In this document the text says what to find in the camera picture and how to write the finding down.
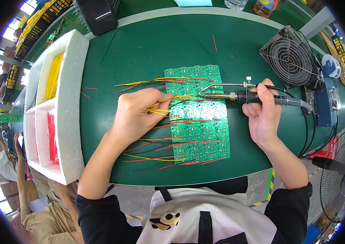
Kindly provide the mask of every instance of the green circuit board stack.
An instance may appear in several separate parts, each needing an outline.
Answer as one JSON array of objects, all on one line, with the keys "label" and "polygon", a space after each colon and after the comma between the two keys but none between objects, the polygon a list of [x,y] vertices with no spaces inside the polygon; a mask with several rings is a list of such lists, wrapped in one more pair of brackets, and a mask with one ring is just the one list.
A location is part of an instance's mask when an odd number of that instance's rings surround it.
[{"label": "green circuit board stack", "polygon": [[[168,69],[164,71],[165,77],[193,77],[190,84],[180,84],[175,82],[166,82],[167,93],[174,96],[196,95],[204,87],[221,83],[220,70],[218,65],[181,67]],[[224,93],[222,86],[214,86],[206,91],[207,93]],[[171,104],[176,104],[180,100],[174,100]],[[171,126],[171,135],[182,136],[180,141],[214,141],[209,143],[195,143],[190,145],[175,146],[174,156],[186,155],[188,160],[205,161],[209,159],[230,158],[229,150],[229,130],[227,108],[224,100],[220,101],[184,101],[170,108],[170,116],[177,116],[182,119],[192,120],[216,120],[209,122],[196,122],[188,124],[176,124]]]}]

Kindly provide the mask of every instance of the blue device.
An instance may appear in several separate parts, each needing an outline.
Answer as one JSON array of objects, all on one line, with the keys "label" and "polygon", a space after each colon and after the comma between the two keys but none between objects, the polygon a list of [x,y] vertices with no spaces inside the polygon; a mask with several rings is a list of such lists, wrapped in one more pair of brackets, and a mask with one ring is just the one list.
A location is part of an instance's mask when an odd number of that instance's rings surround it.
[{"label": "blue device", "polygon": [[334,110],[333,101],[335,98],[335,87],[333,78],[328,75],[337,69],[336,64],[327,60],[323,66],[323,88],[324,91],[316,90],[316,107],[318,115],[318,126],[320,127],[332,127],[337,122],[336,110]]}]

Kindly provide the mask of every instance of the bundle of red wires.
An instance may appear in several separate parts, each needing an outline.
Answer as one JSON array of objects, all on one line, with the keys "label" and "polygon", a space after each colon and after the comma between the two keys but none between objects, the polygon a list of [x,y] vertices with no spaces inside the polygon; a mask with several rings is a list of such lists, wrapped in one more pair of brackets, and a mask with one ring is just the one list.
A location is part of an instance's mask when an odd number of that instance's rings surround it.
[{"label": "bundle of red wires", "polygon": [[49,160],[52,161],[52,164],[59,165],[58,162],[58,153],[57,153],[57,144],[56,144],[56,128],[54,126],[54,115],[47,113],[48,115],[48,129],[49,129]]}]

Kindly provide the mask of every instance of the oil bottle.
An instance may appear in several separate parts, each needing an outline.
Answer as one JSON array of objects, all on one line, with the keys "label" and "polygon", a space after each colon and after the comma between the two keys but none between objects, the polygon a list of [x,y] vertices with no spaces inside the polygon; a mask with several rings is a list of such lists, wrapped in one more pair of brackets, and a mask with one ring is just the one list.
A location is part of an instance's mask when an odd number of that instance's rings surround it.
[{"label": "oil bottle", "polygon": [[254,5],[254,12],[259,16],[269,18],[278,2],[279,0],[258,0]]}]

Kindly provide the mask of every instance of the soldering iron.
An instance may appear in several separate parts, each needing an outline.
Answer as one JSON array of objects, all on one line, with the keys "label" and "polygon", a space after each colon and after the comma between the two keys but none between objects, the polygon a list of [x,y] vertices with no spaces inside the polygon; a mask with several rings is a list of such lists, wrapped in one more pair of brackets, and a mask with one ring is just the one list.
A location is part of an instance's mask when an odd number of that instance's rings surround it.
[{"label": "soldering iron", "polygon": [[[226,98],[231,101],[237,101],[239,103],[260,103],[262,104],[261,100],[258,97],[258,94],[256,92],[252,92],[247,90],[247,88],[257,87],[256,84],[250,83],[251,77],[246,77],[248,82],[243,82],[242,84],[230,84],[230,83],[220,83],[220,84],[211,84],[202,89],[199,93],[206,91],[207,89],[211,88],[212,86],[243,86],[245,90],[240,90],[238,92],[231,92],[231,93],[205,93],[205,94],[197,94],[197,96],[201,96],[204,98]],[[280,95],[273,95],[274,97],[274,103],[275,104],[281,104],[281,105],[289,105],[289,106],[297,106],[297,107],[303,107],[306,108],[308,111],[312,111],[312,106],[309,105],[307,102],[295,98],[290,92],[288,92],[285,89],[281,89],[278,87],[274,87],[271,85],[265,85],[268,89],[275,89],[284,92],[285,94],[290,95],[290,97],[287,96],[280,96]]]}]

